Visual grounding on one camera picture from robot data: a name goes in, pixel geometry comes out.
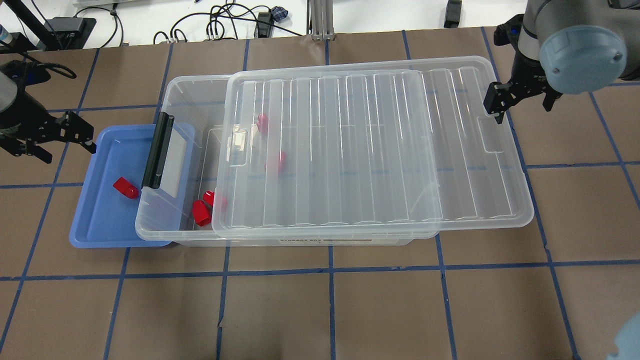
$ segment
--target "blue plastic tray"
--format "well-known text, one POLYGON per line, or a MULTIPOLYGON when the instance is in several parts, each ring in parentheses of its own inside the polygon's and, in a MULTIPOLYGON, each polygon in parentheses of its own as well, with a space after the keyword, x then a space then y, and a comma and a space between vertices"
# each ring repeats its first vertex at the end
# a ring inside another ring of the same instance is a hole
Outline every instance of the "blue plastic tray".
POLYGON ((98 136, 80 194, 69 240, 75 247, 158 247, 170 241, 145 241, 136 234, 140 198, 113 188, 122 176, 141 190, 155 125, 111 126, 98 136))

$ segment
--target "storage box handle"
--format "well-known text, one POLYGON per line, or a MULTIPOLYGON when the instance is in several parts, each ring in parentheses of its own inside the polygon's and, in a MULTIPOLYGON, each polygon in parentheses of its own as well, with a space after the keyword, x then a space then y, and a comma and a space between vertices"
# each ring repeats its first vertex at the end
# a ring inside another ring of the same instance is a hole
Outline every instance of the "storage box handle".
POLYGON ((149 150, 147 167, 145 168, 145 176, 142 179, 142 187, 148 186, 152 189, 160 187, 166 152, 169 148, 171 130, 173 129, 173 120, 173 115, 163 111, 158 114, 154 139, 151 141, 151 149, 149 150))

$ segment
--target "blue tape line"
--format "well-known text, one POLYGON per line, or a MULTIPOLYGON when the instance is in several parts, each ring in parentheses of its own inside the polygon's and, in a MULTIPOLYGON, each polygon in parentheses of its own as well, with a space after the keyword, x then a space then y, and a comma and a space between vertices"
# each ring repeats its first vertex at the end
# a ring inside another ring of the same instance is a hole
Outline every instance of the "blue tape line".
POLYGON ((154 121, 155 124, 158 120, 158 114, 160 114, 160 109, 162 108, 162 100, 164 91, 166 90, 166 77, 169 75, 169 67, 171 66, 171 57, 173 55, 173 43, 169 45, 169 51, 166 56, 166 64, 164 65, 164 74, 162 77, 162 85, 160 85, 160 94, 158 95, 158 102, 156 104, 156 112, 154 113, 154 121))
POLYGON ((97 108, 82 108, 82 111, 145 109, 145 108, 155 108, 156 106, 157 106, 156 104, 123 105, 123 106, 101 106, 101 107, 97 107, 97 108))
MULTIPOLYGON (((93 57, 93 63, 91 64, 91 69, 89 70, 89 75, 86 78, 86 83, 84 84, 84 89, 82 95, 80 96, 80 101, 78 103, 78 108, 82 107, 84 102, 84 97, 86 96, 86 91, 89 89, 89 83, 91 82, 91 78, 93 77, 93 71, 95 70, 95 64, 98 62, 98 55, 100 54, 100 49, 96 49, 95 56, 93 57)), ((25 278, 27 277, 27 272, 29 271, 29 266, 31 265, 31 260, 33 259, 33 253, 35 252, 36 245, 38 245, 38 239, 40 237, 40 231, 42 231, 42 226, 44 224, 44 219, 47 216, 47 210, 49 209, 49 205, 51 205, 51 199, 53 198, 53 191, 55 191, 56 183, 58 182, 58 177, 60 176, 60 170, 62 170, 62 164, 65 161, 65 156, 67 155, 67 149, 69 148, 69 143, 65 144, 65 148, 62 150, 62 155, 60 156, 60 161, 58 162, 58 167, 56 169, 56 175, 53 178, 53 183, 51 186, 51 190, 49 191, 49 196, 47 197, 47 202, 45 203, 44 209, 42 211, 42 216, 40 217, 40 222, 38 223, 38 229, 36 230, 36 234, 33 238, 33 242, 31 243, 31 248, 29 249, 29 255, 27 256, 27 260, 24 264, 24 269, 22 270, 22 275, 20 277, 20 283, 18 284, 18 288, 15 292, 15 296, 13 298, 13 302, 11 304, 11 309, 9 310, 9 315, 7 316, 6 323, 4 324, 4 330, 2 333, 2 338, 0 338, 0 354, 2 353, 2 349, 4 347, 4 342, 6 340, 6 335, 9 332, 9 327, 11 326, 11 320, 13 320, 13 314, 15 313, 15 308, 18 306, 18 300, 20 299, 20 294, 22 293, 22 286, 24 285, 25 278)))
POLYGON ((122 105, 122 106, 98 106, 95 108, 75 108, 75 109, 53 109, 48 110, 48 113, 63 113, 65 111, 102 111, 102 110, 125 110, 125 109, 142 109, 142 108, 155 108, 156 104, 144 104, 144 105, 122 105))
POLYGON ((244 60, 242 63, 242 71, 246 71, 246 63, 249 61, 249 39, 244 43, 244 60))
POLYGON ((216 360, 220 360, 220 352, 222 350, 222 319, 225 317, 225 302, 227 300, 227 273, 229 271, 229 256, 231 248, 225 249, 225 265, 223 267, 222 287, 220 290, 220 311, 218 313, 218 333, 216 334, 216 360))
POLYGON ((106 280, 119 279, 117 274, 93 274, 93 275, 32 275, 27 276, 25 281, 48 281, 48 280, 106 280))
POLYGON ((636 187, 634 186, 634 182, 631 180, 631 176, 629 175, 629 171, 627 170, 627 166, 625 165, 624 160, 622 160, 622 155, 618 150, 618 146, 616 145, 616 141, 613 139, 613 135, 609 130, 609 126, 607 125, 604 116, 602 115, 602 111, 600 111, 600 107, 598 106, 598 102, 596 101, 595 96, 593 96, 593 92, 589 93, 589 97, 591 98, 591 102, 593 103, 593 107, 596 109, 598 113, 598 117, 600 118, 600 122, 602 123, 602 127, 604 127, 604 131, 607 133, 607 137, 609 138, 609 142, 611 143, 611 147, 613 148, 613 152, 616 153, 616 157, 622 167, 622 172, 625 174, 625 178, 627 179, 627 184, 629 185, 629 189, 631 189, 631 194, 634 196, 634 200, 636 201, 636 206, 640 209, 640 198, 638 198, 638 192, 636 191, 636 187))
POLYGON ((127 274, 126 279, 170 279, 174 277, 220 277, 223 276, 222 271, 212 272, 167 272, 160 274, 127 274))
POLYGON ((329 339, 331 360, 335 360, 335 286, 333 285, 333 246, 328 247, 329 255, 329 339))
POLYGON ((619 165, 620 163, 544 164, 544 165, 527 165, 527 168, 614 167, 619 165))
POLYGON ((87 90, 89 90, 89 83, 91 82, 91 77, 93 76, 93 71, 95 70, 95 64, 98 63, 98 55, 100 55, 100 49, 95 50, 95 56, 93 57, 93 63, 91 64, 91 69, 89 70, 89 76, 86 78, 86 83, 84 84, 84 89, 82 91, 82 96, 80 96, 80 102, 78 103, 78 109, 82 108, 84 104, 84 97, 86 96, 87 90))
POLYGON ((61 184, 54 184, 53 186, 57 188, 72 188, 75 186, 82 186, 82 185, 84 185, 84 183, 61 183, 61 184))
POLYGON ((447 270, 482 270, 482 269, 543 268, 545 266, 549 266, 549 263, 445 265, 445 268, 447 270))
MULTIPOLYGON (((617 259, 617 260, 584 260, 584 261, 558 261, 553 262, 554 266, 612 266, 612 265, 640 265, 640 259, 617 259)), ((487 270, 487 269, 508 269, 508 268, 543 268, 549 263, 504 263, 504 264, 466 264, 466 265, 445 265, 448 270, 487 270)), ((303 275, 303 274, 329 274, 333 273, 357 273, 357 272, 403 272, 403 271, 436 271, 439 265, 424 266, 370 266, 353 268, 305 268, 288 270, 240 270, 229 271, 227 276, 275 276, 275 275, 303 275)), ((165 279, 175 277, 221 277, 225 273, 219 272, 174 272, 174 273, 154 273, 154 274, 127 274, 125 279, 165 279)), ((25 281, 47 281, 47 280, 104 280, 119 279, 118 274, 90 274, 90 275, 31 275, 25 281)), ((19 281, 20 276, 2 276, 0 281, 19 281)))
MULTIPOLYGON (((60 170, 62 169, 62 162, 65 159, 65 154, 67 153, 69 144, 65 144, 65 148, 62 151, 62 156, 60 157, 60 161, 58 162, 58 168, 56 169, 56 175, 53 179, 53 183, 55 184, 58 180, 58 176, 60 175, 60 170)), ((0 338, 0 353, 4 347, 4 341, 6 340, 6 335, 9 332, 9 327, 11 326, 11 321, 13 320, 13 314, 15 313, 15 309, 18 306, 18 300, 20 299, 20 294, 22 293, 22 287, 24 285, 24 280, 27 277, 27 272, 29 271, 29 266, 31 265, 31 260, 33 259, 33 253, 35 252, 36 245, 38 245, 38 239, 40 237, 40 232, 42 231, 42 226, 44 225, 45 217, 47 216, 47 210, 49 209, 49 205, 51 205, 51 199, 53 198, 53 191, 55 187, 51 187, 49 190, 49 196, 47 196, 47 201, 45 202, 44 209, 42 210, 42 215, 40 216, 40 222, 38 223, 38 229, 36 230, 36 234, 33 237, 33 241, 31 242, 31 248, 29 249, 29 255, 27 255, 27 260, 24 264, 24 268, 22 269, 22 275, 20 276, 20 283, 18 284, 18 288, 16 289, 15 296, 13 297, 13 302, 11 304, 11 309, 9 310, 9 315, 7 316, 6 322, 4 324, 4 330, 2 333, 2 338, 0 338)))
POLYGON ((353 268, 334 268, 332 272, 396 272, 396 271, 433 271, 439 270, 438 265, 425 266, 363 266, 353 268))
POLYGON ((329 65, 330 62, 331 61, 329 60, 329 40, 325 40, 324 41, 324 64, 329 65))
POLYGON ((171 67, 171 57, 173 55, 173 44, 169 45, 169 53, 166 57, 166 65, 164 66, 164 74, 162 76, 162 85, 160 86, 160 95, 158 95, 158 104, 162 104, 164 91, 166 90, 166 78, 169 76, 169 67, 171 67))
POLYGON ((0 185, 0 189, 50 188, 52 184, 0 185))
MULTIPOLYGON (((489 40, 486 36, 486 31, 484 30, 484 27, 480 28, 480 30, 482 31, 484 45, 486 46, 487 53, 489 54, 489 59, 493 67, 493 71, 495 72, 495 77, 498 81, 500 81, 500 74, 498 73, 498 69, 495 65, 495 59, 493 58, 493 52, 489 45, 489 40)), ((531 179, 529 178, 529 172, 525 165, 524 156, 522 154, 522 148, 520 147, 520 141, 518 140, 518 135, 516 134, 515 127, 513 126, 513 119, 511 118, 511 113, 509 111, 506 112, 506 117, 509 122, 509 127, 511 128, 511 133, 513 134, 513 141, 515 142, 516 150, 518 151, 518 158, 520 159, 520 164, 522 165, 522 172, 525 175, 525 178, 527 180, 527 187, 529 188, 529 193, 531 194, 531 201, 533 203, 534 214, 536 217, 536 221, 538 222, 538 229, 540 230, 540 237, 542 238, 542 244, 544 246, 545 253, 547 255, 547 263, 551 273, 551 278, 554 283, 554 288, 556 290, 556 297, 558 298, 558 305, 560 307, 560 313, 562 315, 562 319, 564 322, 564 329, 566 331, 566 335, 569 340, 569 346, 571 348, 571 351, 575 360, 580 360, 580 355, 578 355, 578 350, 577 350, 577 347, 575 346, 575 340, 573 339, 573 331, 571 330, 569 317, 566 314, 566 308, 564 306, 564 298, 560 290, 560 284, 558 283, 558 280, 557 280, 556 269, 554 268, 554 265, 553 265, 553 258, 551 256, 551 251, 549 251, 549 249, 547 248, 547 235, 545 234, 545 229, 542 225, 540 210, 538 209, 538 203, 536 202, 536 196, 533 193, 533 187, 531 186, 531 179)))
POLYGON ((411 52, 409 51, 409 42, 406 39, 405 30, 402 30, 402 40, 404 42, 404 52, 406 53, 406 59, 411 60, 411 52))
POLYGON ((130 247, 124 252, 124 259, 122 260, 122 269, 120 270, 120 276, 118 280, 118 289, 116 290, 116 299, 113 301, 113 310, 111 312, 111 321, 109 322, 109 331, 107 332, 107 342, 104 345, 104 356, 102 360, 109 358, 109 351, 111 350, 111 339, 113 337, 113 328, 116 324, 116 315, 118 314, 118 305, 120 305, 120 295, 122 294, 122 285, 124 283, 124 275, 127 273, 127 264, 129 262, 130 247))
POLYGON ((33 189, 33 188, 68 188, 71 186, 82 186, 83 183, 61 183, 61 184, 23 184, 23 185, 0 185, 0 189, 33 189))
POLYGON ((558 261, 554 263, 554 266, 608 266, 608 265, 640 265, 640 259, 558 261))
POLYGON ((440 282, 442 283, 442 298, 444 300, 444 312, 447 317, 447 330, 449 331, 449 345, 451 346, 452 360, 458 360, 458 351, 456 350, 456 337, 453 332, 453 320, 451 318, 451 305, 449 303, 449 290, 447 289, 447 268, 444 265, 444 257, 442 255, 442 245, 440 244, 440 234, 436 235, 436 249, 438 251, 438 268, 440 270, 440 282))

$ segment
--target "clear plastic lid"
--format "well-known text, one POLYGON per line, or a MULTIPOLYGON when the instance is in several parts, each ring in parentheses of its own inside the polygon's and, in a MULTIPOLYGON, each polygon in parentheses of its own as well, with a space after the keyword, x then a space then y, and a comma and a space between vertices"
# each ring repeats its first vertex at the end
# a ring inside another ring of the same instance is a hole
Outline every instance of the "clear plastic lid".
POLYGON ((477 56, 240 72, 227 87, 213 229, 322 238, 516 227, 533 216, 477 56))

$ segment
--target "clear plastic storage box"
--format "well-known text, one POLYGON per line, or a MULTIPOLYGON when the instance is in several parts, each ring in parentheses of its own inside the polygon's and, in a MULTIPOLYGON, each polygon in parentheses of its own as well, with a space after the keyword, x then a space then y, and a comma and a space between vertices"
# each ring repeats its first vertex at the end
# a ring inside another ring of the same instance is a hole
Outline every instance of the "clear plastic storage box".
POLYGON ((477 56, 174 79, 162 178, 143 188, 136 230, 191 245, 402 245, 528 224, 513 135, 483 107, 492 81, 477 56), (207 190, 213 223, 198 227, 191 204, 207 190))

